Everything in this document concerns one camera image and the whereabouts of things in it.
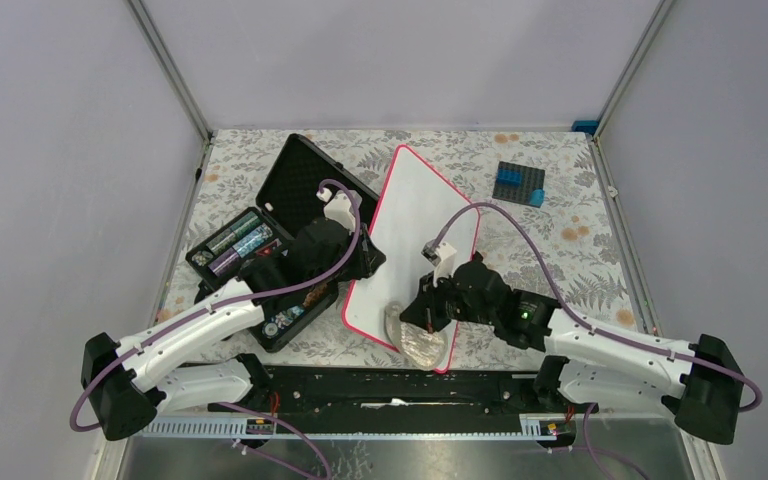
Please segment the pink-framed whiteboard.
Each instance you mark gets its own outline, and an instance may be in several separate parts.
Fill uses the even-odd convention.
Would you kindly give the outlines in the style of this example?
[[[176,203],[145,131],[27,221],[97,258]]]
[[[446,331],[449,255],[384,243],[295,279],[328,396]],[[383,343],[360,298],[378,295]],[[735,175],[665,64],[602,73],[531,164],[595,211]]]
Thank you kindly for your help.
[[[422,255],[425,245],[470,200],[408,145],[396,148],[369,227],[371,241],[386,256],[368,279],[353,281],[342,309],[351,331],[391,350],[384,309],[410,304],[419,280],[434,266]]]

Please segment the glittery silver eraser pad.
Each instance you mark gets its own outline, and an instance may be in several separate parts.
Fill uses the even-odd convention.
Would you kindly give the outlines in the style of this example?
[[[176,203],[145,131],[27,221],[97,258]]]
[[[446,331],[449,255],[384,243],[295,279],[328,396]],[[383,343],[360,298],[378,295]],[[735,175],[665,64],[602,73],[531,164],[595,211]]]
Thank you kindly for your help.
[[[425,371],[436,369],[448,351],[445,332],[428,333],[416,325],[403,322],[403,307],[391,302],[383,309],[384,328],[389,342],[415,368]]]

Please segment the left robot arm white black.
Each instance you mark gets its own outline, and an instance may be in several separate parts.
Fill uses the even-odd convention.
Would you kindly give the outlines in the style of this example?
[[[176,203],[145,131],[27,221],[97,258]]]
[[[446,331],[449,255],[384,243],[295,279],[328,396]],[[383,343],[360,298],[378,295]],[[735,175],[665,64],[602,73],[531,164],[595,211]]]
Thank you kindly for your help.
[[[237,402],[256,411],[269,401],[267,380],[240,360],[189,367],[189,357],[239,331],[304,303],[323,285],[366,279],[385,263],[365,225],[348,230],[320,218],[284,246],[243,261],[217,289],[160,327],[84,345],[83,393],[70,415],[76,432],[99,429],[109,441],[128,438],[164,410]]]

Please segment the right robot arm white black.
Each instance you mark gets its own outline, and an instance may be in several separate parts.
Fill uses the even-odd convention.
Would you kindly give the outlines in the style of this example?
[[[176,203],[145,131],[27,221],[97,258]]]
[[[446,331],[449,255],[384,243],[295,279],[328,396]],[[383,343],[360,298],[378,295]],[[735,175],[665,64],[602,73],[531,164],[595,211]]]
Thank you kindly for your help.
[[[702,440],[734,441],[741,371],[716,337],[688,342],[622,332],[556,299],[510,287],[479,258],[449,276],[421,277],[414,300],[389,322],[415,365],[438,353],[454,322],[487,325],[506,344],[543,353],[526,396],[543,410],[651,413]]]

